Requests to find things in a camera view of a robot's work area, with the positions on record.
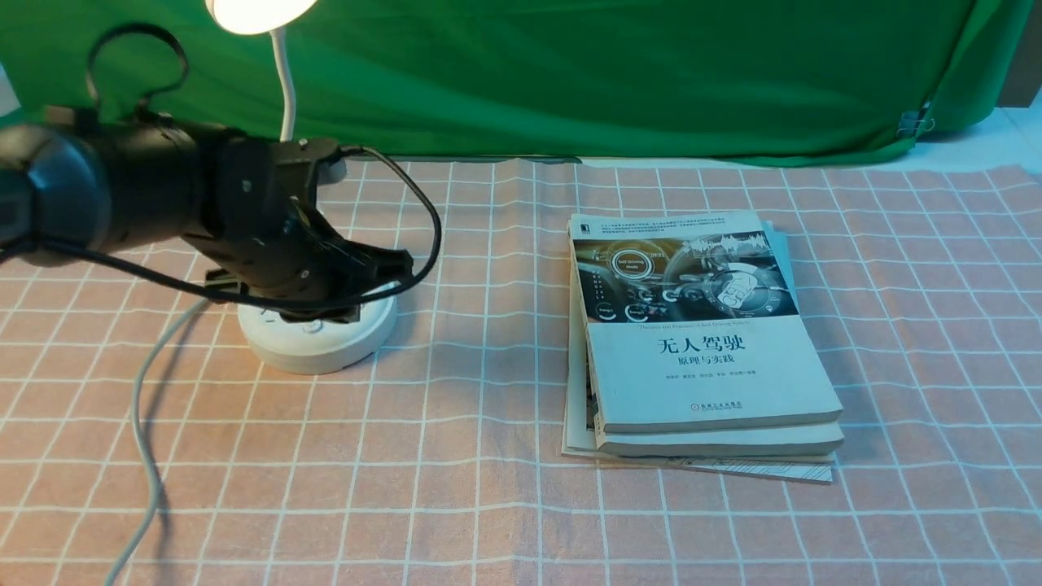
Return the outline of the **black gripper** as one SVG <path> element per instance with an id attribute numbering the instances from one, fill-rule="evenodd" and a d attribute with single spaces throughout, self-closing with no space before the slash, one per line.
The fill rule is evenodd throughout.
<path id="1" fill-rule="evenodd" d="M 209 300 L 226 293 L 277 312 L 305 303 L 306 314 L 357 314 L 342 298 L 412 279 L 408 251 L 334 242 L 317 214 L 319 177 L 340 160 L 333 138 L 204 139 L 204 255 L 218 266 L 204 279 Z"/>

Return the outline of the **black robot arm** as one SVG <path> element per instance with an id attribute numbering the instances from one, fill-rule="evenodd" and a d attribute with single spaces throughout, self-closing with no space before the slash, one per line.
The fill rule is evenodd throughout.
<path id="1" fill-rule="evenodd" d="M 2 130 L 2 260 L 89 262 L 287 321 L 351 322 L 431 271 L 405 250 L 347 240 L 317 210 L 325 171 L 361 152 L 52 107 L 45 123 Z"/>

